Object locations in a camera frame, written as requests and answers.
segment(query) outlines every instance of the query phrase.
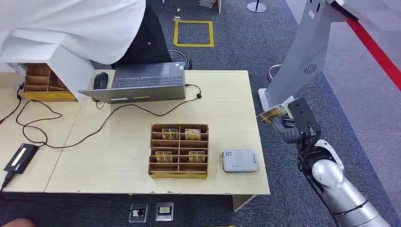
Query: cardboard organizer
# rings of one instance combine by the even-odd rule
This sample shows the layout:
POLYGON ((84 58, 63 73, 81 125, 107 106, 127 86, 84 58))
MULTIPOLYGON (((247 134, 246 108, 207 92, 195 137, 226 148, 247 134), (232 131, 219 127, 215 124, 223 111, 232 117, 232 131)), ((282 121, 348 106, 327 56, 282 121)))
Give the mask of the cardboard organizer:
POLYGON ((26 69, 24 96, 47 102, 76 101, 52 69, 44 63, 30 63, 26 69))
POLYGON ((152 178, 208 177, 209 129, 206 124, 153 124, 151 129, 148 173, 152 178), (162 129, 178 129, 178 140, 164 140, 162 129), (185 129, 200 129, 200 140, 185 140, 185 129), (158 163, 156 151, 171 151, 172 163, 158 163), (204 163, 190 163, 189 151, 204 151, 204 163))

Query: person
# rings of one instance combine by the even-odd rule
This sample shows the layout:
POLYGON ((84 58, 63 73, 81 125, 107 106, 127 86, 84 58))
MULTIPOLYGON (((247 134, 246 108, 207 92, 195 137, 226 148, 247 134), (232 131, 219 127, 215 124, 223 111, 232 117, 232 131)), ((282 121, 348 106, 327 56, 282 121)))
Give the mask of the person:
POLYGON ((61 44, 82 58, 113 66, 171 62, 146 0, 0 1, 0 54, 12 39, 23 38, 61 44))
POLYGON ((2 227, 35 227, 35 225, 28 219, 16 219, 13 220, 2 227))

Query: red stripe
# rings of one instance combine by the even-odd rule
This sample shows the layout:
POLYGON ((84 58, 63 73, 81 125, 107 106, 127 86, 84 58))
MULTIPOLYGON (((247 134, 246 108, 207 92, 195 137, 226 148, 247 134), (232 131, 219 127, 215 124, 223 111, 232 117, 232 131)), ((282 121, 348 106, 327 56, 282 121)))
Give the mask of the red stripe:
POLYGON ((384 53, 379 45, 373 40, 369 33, 358 21, 348 19, 348 25, 352 28, 360 41, 365 45, 370 54, 376 59, 377 63, 383 68, 394 84, 401 90, 401 72, 384 53))

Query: black pants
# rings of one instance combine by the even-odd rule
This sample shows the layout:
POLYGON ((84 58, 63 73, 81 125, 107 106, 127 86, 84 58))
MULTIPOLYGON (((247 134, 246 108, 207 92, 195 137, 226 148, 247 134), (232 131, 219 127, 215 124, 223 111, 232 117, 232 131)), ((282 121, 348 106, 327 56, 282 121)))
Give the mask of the black pants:
POLYGON ((112 68, 120 65, 171 62, 163 30, 156 13, 146 2, 139 31, 124 56, 112 68))

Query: vent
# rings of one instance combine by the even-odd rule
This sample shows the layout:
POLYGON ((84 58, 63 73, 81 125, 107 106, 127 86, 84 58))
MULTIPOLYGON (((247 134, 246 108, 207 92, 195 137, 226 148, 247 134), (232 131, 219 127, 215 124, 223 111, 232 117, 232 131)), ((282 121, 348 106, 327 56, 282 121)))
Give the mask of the vent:
POLYGON ((304 68, 304 74, 312 74, 317 71, 317 65, 310 64, 304 68))

